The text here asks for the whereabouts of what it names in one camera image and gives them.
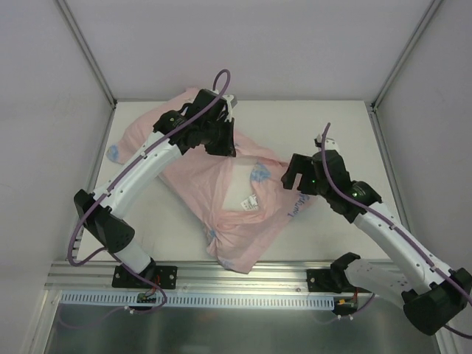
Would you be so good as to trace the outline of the blue and pink printed pillowcase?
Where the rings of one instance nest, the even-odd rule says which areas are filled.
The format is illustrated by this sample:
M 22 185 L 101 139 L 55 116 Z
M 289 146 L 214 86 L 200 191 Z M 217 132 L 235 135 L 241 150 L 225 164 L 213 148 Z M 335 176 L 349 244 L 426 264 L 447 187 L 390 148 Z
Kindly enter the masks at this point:
M 204 147 L 190 149 L 160 174 L 162 181 L 203 223 L 207 251 L 229 270 L 247 274 L 288 223 L 309 208 L 314 197 L 282 187 L 288 164 L 276 154 L 236 131 L 235 157 L 209 155 Z M 237 163 L 246 162 L 249 188 L 237 192 L 239 209 L 225 206 L 229 189 L 238 184 Z

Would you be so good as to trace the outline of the white pillow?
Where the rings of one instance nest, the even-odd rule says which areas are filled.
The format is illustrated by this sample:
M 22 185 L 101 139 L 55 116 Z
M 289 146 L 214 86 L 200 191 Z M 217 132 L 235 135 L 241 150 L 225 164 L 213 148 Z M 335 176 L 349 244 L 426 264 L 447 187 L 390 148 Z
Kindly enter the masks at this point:
M 249 157 L 233 159 L 232 177 L 223 208 L 229 211 L 258 210 L 257 197 L 251 185 L 251 173 L 257 160 Z

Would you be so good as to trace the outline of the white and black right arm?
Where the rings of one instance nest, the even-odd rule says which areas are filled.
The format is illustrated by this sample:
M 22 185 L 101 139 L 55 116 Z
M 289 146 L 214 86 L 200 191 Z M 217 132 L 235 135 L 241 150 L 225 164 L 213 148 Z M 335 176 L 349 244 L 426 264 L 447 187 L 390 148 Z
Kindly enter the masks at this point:
M 350 178 L 338 151 L 294 154 L 281 181 L 287 190 L 295 187 L 325 199 L 400 270 L 394 274 L 348 252 L 330 266 L 334 292 L 355 287 L 377 294 L 401 308 L 409 322 L 428 336 L 447 327 L 471 303 L 471 273 L 452 269 L 414 238 L 368 183 Z

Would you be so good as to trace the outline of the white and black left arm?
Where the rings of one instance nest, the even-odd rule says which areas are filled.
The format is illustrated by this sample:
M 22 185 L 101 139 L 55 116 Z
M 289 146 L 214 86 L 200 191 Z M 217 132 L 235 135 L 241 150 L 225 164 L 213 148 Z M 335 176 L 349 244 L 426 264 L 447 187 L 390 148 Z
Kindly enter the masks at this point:
M 209 155 L 236 155 L 234 101 L 232 95 L 201 89 L 191 103 L 159 117 L 142 146 L 111 180 L 93 192 L 79 190 L 74 196 L 79 226 L 121 262 L 136 287 L 152 283 L 154 261 L 125 222 L 128 210 L 158 174 L 189 150 L 202 145 Z

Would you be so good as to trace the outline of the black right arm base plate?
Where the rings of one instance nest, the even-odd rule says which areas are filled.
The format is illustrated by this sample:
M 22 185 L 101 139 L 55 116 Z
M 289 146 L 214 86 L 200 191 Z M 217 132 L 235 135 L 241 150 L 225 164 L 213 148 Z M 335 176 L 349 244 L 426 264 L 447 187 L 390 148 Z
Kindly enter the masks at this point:
M 354 287 L 343 272 L 337 272 L 328 268 L 308 269 L 306 271 L 306 282 L 309 292 L 325 293 L 369 293 L 363 288 Z

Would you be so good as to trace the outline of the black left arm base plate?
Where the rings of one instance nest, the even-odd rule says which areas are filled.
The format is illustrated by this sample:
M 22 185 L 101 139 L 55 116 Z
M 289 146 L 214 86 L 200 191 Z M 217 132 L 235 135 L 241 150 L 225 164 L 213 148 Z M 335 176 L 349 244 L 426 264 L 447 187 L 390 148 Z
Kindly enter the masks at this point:
M 156 265 L 151 263 L 139 276 L 157 284 L 165 290 L 176 288 L 178 268 L 172 265 Z M 147 282 L 137 279 L 123 265 L 116 266 L 111 286 L 113 288 L 150 289 Z

